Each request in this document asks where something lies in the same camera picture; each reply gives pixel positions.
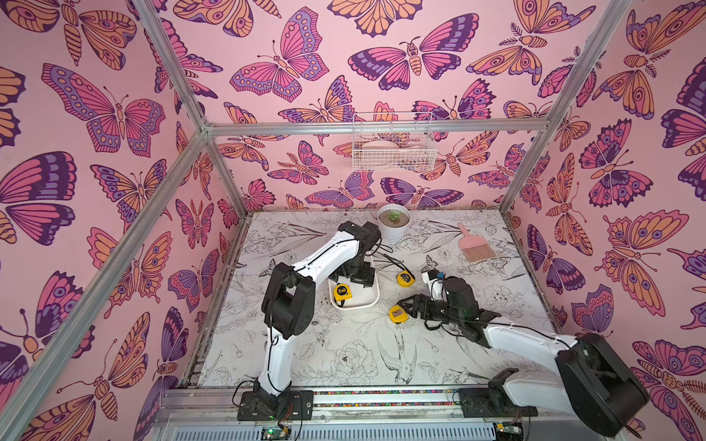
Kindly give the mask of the white storage box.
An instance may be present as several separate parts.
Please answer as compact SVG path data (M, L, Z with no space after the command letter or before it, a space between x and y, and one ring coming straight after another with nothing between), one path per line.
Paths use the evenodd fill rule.
M353 280L339 276L337 281L329 279L327 283L329 301L340 311L370 308L381 297L376 268L372 262L367 262L363 271ZM338 295L339 285L346 285L349 288L346 295Z

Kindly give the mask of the small yellow tape measure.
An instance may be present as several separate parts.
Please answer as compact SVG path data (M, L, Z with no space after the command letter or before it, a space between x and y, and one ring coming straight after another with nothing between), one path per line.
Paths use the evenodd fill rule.
M336 306L343 308L347 301L353 298L352 289L348 284L339 283L333 290L334 304Z

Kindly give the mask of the yellow tape measure with clip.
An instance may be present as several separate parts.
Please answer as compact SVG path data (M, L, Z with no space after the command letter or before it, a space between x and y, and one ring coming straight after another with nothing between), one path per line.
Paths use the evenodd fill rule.
M400 305L393 305L388 312L388 316L395 325L401 325L409 320L409 314Z

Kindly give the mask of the yellow tape measure round label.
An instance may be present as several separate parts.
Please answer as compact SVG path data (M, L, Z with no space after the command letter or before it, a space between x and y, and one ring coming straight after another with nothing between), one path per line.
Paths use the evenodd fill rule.
M388 255L386 253L383 253L382 257L389 263L400 269L400 272L396 277L397 284L400 287L410 288L415 284L416 277L402 261L396 259L395 257L391 257L391 255Z

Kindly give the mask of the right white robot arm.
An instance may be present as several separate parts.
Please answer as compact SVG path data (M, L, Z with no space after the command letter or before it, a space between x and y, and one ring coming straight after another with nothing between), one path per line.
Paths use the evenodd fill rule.
M454 325L480 347L522 356L553 374L549 380L520 378L517 369L496 375L487 384L493 412L509 406L559 411L603 437L616 437L648 404L645 386L603 336L549 334L516 325L481 308L472 287L459 277L433 272L427 285L427 294L402 299L397 307L411 318Z

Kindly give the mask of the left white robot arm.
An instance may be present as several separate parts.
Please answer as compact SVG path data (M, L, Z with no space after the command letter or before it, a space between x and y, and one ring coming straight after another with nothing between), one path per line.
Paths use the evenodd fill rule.
M274 409L285 402L292 384L296 337L314 318L320 288L328 288L330 295L336 294L339 285L347 288L343 303L348 309L365 308L378 301L380 289L371 253L381 243L376 224L344 222L312 255L292 265L275 266L261 306L268 345L264 367L253 388L260 404Z

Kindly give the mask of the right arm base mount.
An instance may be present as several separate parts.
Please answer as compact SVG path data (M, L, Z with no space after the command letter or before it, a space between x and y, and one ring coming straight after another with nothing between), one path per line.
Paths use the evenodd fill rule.
M462 388L457 391L457 404L465 418L511 418L536 417L534 406L514 404L503 387L506 381L518 373L518 369L504 369L485 385Z

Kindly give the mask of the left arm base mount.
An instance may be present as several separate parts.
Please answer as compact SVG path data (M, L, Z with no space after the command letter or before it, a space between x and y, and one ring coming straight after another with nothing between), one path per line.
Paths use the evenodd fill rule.
M314 392L292 390L288 387L283 393L269 393L256 380L252 391L242 394L238 406L238 421L310 421L314 409Z

